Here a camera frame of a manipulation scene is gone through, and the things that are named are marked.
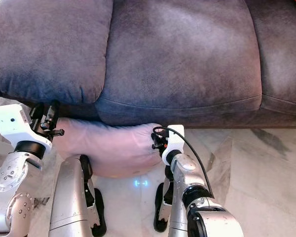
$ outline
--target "gray couch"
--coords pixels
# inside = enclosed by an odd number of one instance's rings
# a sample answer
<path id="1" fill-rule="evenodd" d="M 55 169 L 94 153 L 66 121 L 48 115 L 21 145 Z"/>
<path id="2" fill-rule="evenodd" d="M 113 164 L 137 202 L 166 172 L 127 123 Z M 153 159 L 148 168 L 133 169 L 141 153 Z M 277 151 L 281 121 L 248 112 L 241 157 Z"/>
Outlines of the gray couch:
<path id="1" fill-rule="evenodd" d="M 1 0 L 0 96 L 110 125 L 296 127 L 296 2 Z"/>

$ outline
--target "marble floor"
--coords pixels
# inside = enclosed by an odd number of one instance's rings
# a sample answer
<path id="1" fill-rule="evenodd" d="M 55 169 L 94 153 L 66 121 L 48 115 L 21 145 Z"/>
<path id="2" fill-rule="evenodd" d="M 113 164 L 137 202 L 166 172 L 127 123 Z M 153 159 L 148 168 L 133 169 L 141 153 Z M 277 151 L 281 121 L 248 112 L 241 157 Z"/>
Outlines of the marble floor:
<path id="1" fill-rule="evenodd" d="M 7 103 L 13 101 L 0 98 L 0 105 Z M 296 237 L 296 129 L 187 129 L 185 136 L 207 168 L 216 200 L 237 218 L 246 237 Z M 185 152 L 191 155 L 188 148 Z M 29 237 L 48 236 L 61 161 L 56 151 L 44 158 L 46 174 Z M 104 198 L 105 236 L 166 237 L 167 231 L 157 233 L 152 225 L 155 192 L 163 180 L 162 163 L 132 178 L 94 176 Z"/>

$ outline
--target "couch cushion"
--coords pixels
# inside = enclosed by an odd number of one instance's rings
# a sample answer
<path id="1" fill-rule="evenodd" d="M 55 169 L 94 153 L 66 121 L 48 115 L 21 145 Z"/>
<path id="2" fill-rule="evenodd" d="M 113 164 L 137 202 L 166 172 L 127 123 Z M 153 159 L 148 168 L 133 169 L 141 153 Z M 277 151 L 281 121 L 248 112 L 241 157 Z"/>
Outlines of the couch cushion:
<path id="1" fill-rule="evenodd" d="M 261 54 L 262 107 L 296 115 L 296 2 L 246 0 Z"/>
<path id="2" fill-rule="evenodd" d="M 112 0 L 0 1 L 0 96 L 95 102 L 111 12 Z"/>
<path id="3" fill-rule="evenodd" d="M 109 124 L 202 125 L 204 115 L 257 110 L 259 50 L 242 0 L 116 0 L 103 93 Z"/>

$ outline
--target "black cable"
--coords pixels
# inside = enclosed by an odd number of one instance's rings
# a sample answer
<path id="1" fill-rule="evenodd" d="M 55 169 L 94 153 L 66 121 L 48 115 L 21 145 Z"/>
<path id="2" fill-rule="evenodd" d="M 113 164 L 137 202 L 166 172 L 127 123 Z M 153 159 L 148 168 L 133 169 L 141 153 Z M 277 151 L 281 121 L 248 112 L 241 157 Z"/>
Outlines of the black cable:
<path id="1" fill-rule="evenodd" d="M 214 193 L 213 193 L 213 190 L 212 190 L 212 186 L 209 182 L 209 179 L 208 179 L 208 176 L 207 176 L 207 173 L 206 173 L 206 170 L 205 170 L 205 167 L 200 159 L 200 157 L 198 156 L 197 152 L 194 150 L 193 146 L 188 142 L 188 140 L 186 140 L 185 137 L 183 137 L 179 132 L 177 132 L 176 130 L 172 129 L 172 128 L 168 128 L 168 127 L 155 127 L 153 128 L 153 132 L 157 135 L 160 135 L 156 130 L 157 129 L 164 129 L 164 130 L 168 130 L 168 131 L 171 131 L 171 132 L 174 132 L 176 133 L 179 137 L 181 137 L 185 143 L 188 145 L 188 147 L 191 149 L 191 151 L 193 152 L 193 154 L 195 155 L 195 157 L 197 158 L 199 164 L 201 165 L 201 168 L 202 168 L 202 171 L 204 173 L 204 176 L 205 176 L 205 180 L 206 180 L 206 184 L 207 184 L 207 187 L 208 187 L 208 191 L 209 193 L 212 195 L 212 198 L 214 198 Z"/>

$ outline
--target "pink pillow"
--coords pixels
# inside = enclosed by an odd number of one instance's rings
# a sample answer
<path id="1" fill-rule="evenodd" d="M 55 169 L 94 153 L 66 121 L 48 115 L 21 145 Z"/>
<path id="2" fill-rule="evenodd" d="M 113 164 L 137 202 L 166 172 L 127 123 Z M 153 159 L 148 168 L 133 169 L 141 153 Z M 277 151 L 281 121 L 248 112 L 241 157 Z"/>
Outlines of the pink pillow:
<path id="1" fill-rule="evenodd" d="M 152 129 L 159 124 L 111 127 L 101 122 L 60 118 L 57 128 L 65 135 L 55 137 L 64 159 L 84 154 L 89 156 L 93 173 L 111 178 L 141 175 L 161 162 L 158 150 L 151 148 Z"/>

